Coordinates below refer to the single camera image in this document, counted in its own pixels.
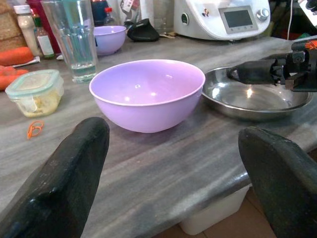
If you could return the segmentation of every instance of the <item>stainless steel bowl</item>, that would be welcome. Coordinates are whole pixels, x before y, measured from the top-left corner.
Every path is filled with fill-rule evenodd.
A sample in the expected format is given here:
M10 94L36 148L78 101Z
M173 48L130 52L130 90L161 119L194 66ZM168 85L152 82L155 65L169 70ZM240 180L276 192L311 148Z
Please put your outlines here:
M281 85L247 85L229 79L227 67L206 73L203 96L219 112L239 119L269 120L307 105L312 93L292 92Z

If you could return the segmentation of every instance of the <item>food container with food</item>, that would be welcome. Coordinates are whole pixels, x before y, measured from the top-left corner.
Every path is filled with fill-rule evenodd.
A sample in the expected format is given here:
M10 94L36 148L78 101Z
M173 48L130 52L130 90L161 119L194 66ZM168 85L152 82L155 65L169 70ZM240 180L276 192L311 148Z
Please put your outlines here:
M64 94L63 83L58 70L39 70L18 77L5 92L26 117L39 117L55 112Z

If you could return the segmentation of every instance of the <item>appliance knob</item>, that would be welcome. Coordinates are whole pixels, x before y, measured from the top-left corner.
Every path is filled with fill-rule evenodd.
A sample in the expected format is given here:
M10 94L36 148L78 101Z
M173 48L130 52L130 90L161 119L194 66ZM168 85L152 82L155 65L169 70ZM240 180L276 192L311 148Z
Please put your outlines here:
M269 16L269 11L266 8L262 8L257 12L257 17L260 21L265 21Z

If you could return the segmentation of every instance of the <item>white bin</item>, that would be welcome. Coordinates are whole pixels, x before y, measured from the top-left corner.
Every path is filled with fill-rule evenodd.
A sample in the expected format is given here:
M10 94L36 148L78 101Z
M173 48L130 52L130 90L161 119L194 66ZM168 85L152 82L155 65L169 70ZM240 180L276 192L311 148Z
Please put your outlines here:
M209 207L186 218L179 225L189 235L197 235L212 225L237 212L242 204L250 185L235 193L212 203Z

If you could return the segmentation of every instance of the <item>purple bowl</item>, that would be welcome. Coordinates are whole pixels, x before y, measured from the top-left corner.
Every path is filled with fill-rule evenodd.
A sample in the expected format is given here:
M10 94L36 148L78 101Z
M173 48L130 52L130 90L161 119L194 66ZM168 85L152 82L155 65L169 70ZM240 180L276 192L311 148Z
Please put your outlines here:
M185 120L198 103L204 82L204 73L191 64L149 59L100 72L89 90L112 122L131 131L152 133Z
M125 40L124 26L99 26L94 28L96 49L99 56L115 53Z

